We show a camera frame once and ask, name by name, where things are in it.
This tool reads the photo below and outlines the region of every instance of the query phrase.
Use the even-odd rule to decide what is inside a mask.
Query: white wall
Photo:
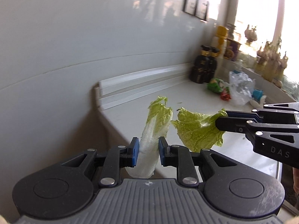
[[[214,21],[181,12],[182,0],[138,1],[0,0],[0,213],[8,220],[18,216],[11,191],[20,178],[106,148],[97,81],[189,62],[212,37],[205,28]],[[168,13],[164,2],[174,4]]]

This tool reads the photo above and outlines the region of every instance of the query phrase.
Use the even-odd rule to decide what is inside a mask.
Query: white countertop
[[[147,108],[150,102],[155,100],[157,96],[168,97],[167,107],[172,107],[173,109],[173,120],[177,119],[176,110],[180,107],[184,107],[191,112],[203,114],[215,114],[222,108],[230,111],[247,112],[253,109],[249,104],[234,106],[231,102],[221,100],[218,94],[207,90],[206,84],[196,84],[188,81],[105,109],[101,113],[129,144],[133,137],[141,138],[147,119]],[[173,125],[169,128],[166,140],[169,145],[183,145]],[[212,149],[266,174],[277,177],[277,161],[253,152],[252,144],[245,138],[244,134],[226,132],[223,135],[223,146],[213,146]],[[156,166],[156,171],[165,178],[176,178],[176,168],[163,167],[160,160]]]

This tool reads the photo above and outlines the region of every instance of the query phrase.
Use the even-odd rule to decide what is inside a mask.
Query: ribbed surface
[[[174,179],[125,179],[115,188],[103,189],[94,202],[80,213],[61,220],[40,221],[22,217],[18,224],[100,224],[100,223],[271,223],[263,220],[236,220],[211,209],[196,189],[183,188]]]

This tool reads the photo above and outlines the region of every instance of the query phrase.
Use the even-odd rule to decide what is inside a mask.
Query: silver screw
[[[115,183],[115,179],[113,179],[113,178],[102,178],[100,182],[101,182],[102,185],[113,185]]]
[[[256,134],[257,136],[261,136],[263,133],[262,133],[261,131],[257,131],[255,134]]]
[[[193,177],[186,177],[183,178],[183,183],[186,185],[193,185],[197,183],[197,179]]]

